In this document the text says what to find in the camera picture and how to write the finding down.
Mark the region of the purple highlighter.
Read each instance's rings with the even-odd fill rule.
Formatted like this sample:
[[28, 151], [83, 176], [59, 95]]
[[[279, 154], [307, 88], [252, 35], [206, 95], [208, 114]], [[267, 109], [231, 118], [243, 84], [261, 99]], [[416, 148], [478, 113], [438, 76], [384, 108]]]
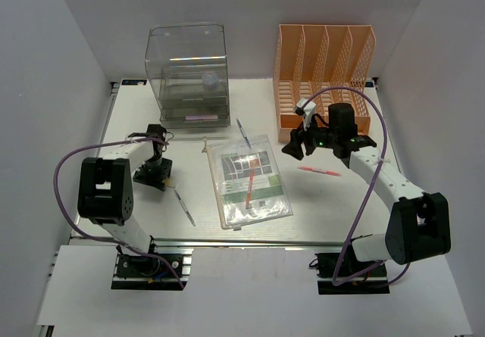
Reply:
[[216, 121], [218, 120], [218, 115], [193, 115], [186, 116], [186, 121]]

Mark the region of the clear paper clip tub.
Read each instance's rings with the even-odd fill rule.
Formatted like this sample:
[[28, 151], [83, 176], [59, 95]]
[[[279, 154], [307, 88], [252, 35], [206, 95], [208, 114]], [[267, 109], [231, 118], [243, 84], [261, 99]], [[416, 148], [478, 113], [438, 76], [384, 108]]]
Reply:
[[214, 71], [202, 74], [202, 87], [205, 91], [215, 91], [219, 87], [219, 76]]

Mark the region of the clear grey drawer organizer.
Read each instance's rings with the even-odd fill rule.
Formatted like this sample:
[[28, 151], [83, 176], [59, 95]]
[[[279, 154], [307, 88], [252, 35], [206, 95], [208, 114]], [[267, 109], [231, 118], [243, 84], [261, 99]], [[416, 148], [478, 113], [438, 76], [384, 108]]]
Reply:
[[[202, 74], [214, 71], [219, 87], [205, 91]], [[168, 129], [230, 125], [230, 95], [224, 26], [220, 23], [158, 25], [149, 31], [145, 72]], [[216, 121], [186, 121], [186, 116], [218, 115]]]

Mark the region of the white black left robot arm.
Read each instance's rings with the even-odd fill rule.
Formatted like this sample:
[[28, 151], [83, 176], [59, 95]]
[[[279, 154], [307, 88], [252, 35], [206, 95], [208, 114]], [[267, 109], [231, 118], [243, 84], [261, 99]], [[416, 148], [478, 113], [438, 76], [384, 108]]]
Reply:
[[81, 165], [77, 210], [80, 217], [107, 231], [125, 248], [138, 251], [134, 267], [145, 276], [156, 273], [160, 257], [150, 251], [152, 237], [133, 215], [133, 184], [165, 190], [172, 160], [164, 157], [168, 131], [150, 124], [144, 133], [128, 135], [124, 143]]

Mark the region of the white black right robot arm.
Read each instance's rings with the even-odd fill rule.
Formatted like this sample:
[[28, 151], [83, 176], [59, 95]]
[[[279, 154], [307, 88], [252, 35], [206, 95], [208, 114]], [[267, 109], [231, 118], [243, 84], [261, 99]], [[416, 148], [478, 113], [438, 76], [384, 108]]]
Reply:
[[353, 239], [351, 251], [342, 256], [343, 269], [360, 275], [370, 261], [392, 260], [400, 265], [450, 251], [449, 206], [440, 193], [427, 193], [383, 160], [380, 149], [369, 136], [358, 133], [353, 107], [336, 103], [329, 107], [328, 123], [312, 101], [300, 100], [295, 112], [302, 117], [290, 133], [283, 153], [301, 160], [316, 148], [329, 148], [350, 170], [358, 174], [390, 211], [384, 234]]

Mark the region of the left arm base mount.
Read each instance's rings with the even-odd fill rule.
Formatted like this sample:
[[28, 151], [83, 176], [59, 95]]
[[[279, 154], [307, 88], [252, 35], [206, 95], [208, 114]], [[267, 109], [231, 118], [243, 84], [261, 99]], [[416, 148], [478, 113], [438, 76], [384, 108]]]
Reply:
[[[152, 246], [151, 250], [171, 265], [185, 286], [190, 275], [192, 249]], [[131, 291], [182, 290], [166, 264], [158, 259], [143, 257], [128, 251], [117, 254], [111, 289]]]

